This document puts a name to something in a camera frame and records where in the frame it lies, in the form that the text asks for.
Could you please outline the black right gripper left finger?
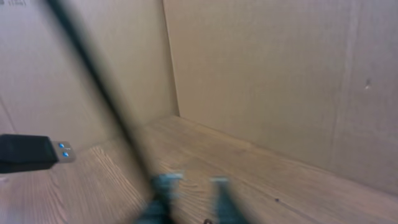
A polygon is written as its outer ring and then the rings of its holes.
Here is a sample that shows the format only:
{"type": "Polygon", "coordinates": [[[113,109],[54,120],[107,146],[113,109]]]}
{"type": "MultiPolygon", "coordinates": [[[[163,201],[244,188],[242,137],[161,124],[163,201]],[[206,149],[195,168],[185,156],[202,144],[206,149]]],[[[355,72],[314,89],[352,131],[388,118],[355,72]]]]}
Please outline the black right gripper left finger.
{"type": "Polygon", "coordinates": [[[160,174],[151,179],[154,187],[152,200],[134,220],[134,224],[176,224],[172,218],[172,200],[174,182],[182,179],[178,173],[160,174]]]}

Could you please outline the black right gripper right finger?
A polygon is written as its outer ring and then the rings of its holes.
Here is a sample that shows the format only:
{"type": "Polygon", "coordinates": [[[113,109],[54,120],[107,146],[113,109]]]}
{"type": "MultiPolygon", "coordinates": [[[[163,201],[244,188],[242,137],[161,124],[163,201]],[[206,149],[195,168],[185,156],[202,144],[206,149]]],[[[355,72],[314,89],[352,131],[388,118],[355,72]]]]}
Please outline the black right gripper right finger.
{"type": "Polygon", "coordinates": [[[226,177],[213,177],[217,194],[215,198],[215,215],[219,224],[250,224],[244,212],[239,208],[229,187],[226,177]]]}

